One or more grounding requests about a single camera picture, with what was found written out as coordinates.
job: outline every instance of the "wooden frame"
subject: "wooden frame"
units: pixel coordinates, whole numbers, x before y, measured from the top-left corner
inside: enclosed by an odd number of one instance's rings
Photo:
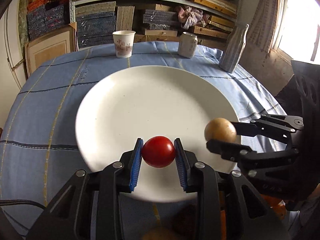
[[[276,26],[275,36],[274,36],[273,44],[272,44],[272,48],[274,50],[278,49],[280,41],[281,41],[282,32],[284,30],[283,18],[284,18],[284,15],[285,15],[287,7],[288,7],[287,3],[288,3],[288,0],[280,0],[280,3],[279,3],[277,26]]]
[[[43,62],[74,51],[77,51],[76,23],[63,26],[27,42],[25,44],[25,53],[28,77]]]

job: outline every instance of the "window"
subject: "window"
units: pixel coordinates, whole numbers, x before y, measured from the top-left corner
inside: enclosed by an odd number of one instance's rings
[[[274,49],[320,64],[320,6],[315,0],[280,0]]]

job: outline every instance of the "curtain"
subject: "curtain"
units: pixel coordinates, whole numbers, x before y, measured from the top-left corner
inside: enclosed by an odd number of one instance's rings
[[[260,0],[248,30],[247,41],[270,52],[277,22],[279,0]]]

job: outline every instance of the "fabric bundle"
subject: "fabric bundle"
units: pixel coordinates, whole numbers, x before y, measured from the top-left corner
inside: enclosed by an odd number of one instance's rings
[[[193,9],[186,5],[185,9],[181,6],[176,7],[178,13],[178,20],[181,23],[181,28],[187,30],[191,26],[206,26],[206,21],[203,17],[203,11],[200,9]]]

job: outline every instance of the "blue gripper pad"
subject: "blue gripper pad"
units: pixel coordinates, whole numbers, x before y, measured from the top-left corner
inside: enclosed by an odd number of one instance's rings
[[[186,168],[183,162],[183,158],[181,156],[181,151],[183,151],[182,147],[179,147],[178,141],[175,139],[174,140],[174,148],[176,150],[176,165],[177,165],[177,170],[178,170],[178,175],[179,175],[179,180],[180,180],[180,185],[183,188],[183,190],[186,190],[187,187],[187,172]]]
[[[142,155],[141,155],[142,147],[143,147],[143,140],[138,139],[137,144],[134,147],[135,153],[133,154],[135,154],[135,156],[134,156],[134,160],[131,167],[131,176],[130,176],[130,184],[129,184],[131,191],[134,191],[134,188],[138,182],[138,176],[139,176],[139,171],[140,171],[140,166],[142,161]]]

